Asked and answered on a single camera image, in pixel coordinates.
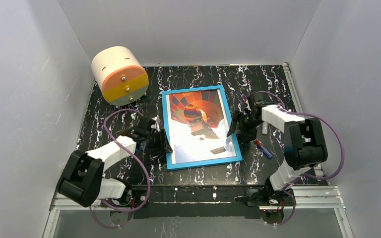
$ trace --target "black marble table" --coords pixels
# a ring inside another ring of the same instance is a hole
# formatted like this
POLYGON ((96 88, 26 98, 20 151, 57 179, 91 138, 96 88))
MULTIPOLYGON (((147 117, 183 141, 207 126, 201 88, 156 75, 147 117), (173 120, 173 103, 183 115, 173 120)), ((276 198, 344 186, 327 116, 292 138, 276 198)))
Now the black marble table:
MULTIPOLYGON (((244 99, 251 92, 263 90, 278 95, 288 109, 295 109, 284 70, 280 65, 175 66, 145 69, 149 76, 147 95, 122 108, 139 110, 147 117, 158 116, 161 126, 161 92, 167 90, 223 85, 231 111, 241 109, 244 99)), ((117 108, 103 99, 98 85, 94 84, 77 149, 92 150, 110 142, 102 126, 104 118, 115 110, 117 108)), ((139 116, 136 114, 120 113, 113 117, 108 125, 117 137, 122 131, 136 125, 138 120, 139 116)), ((153 185, 260 185, 278 169, 284 159, 281 137, 282 133, 272 126, 269 126, 268 135, 258 132, 258 139, 274 154, 271 160, 267 159, 254 143, 241 147, 241 162, 177 171, 167 170, 165 155, 149 156, 139 152, 137 156, 143 160, 153 185)), ((142 168, 131 157, 110 167, 106 177, 122 178, 133 185, 146 183, 142 168)), ((312 185, 318 182, 303 178, 299 184, 312 185)))

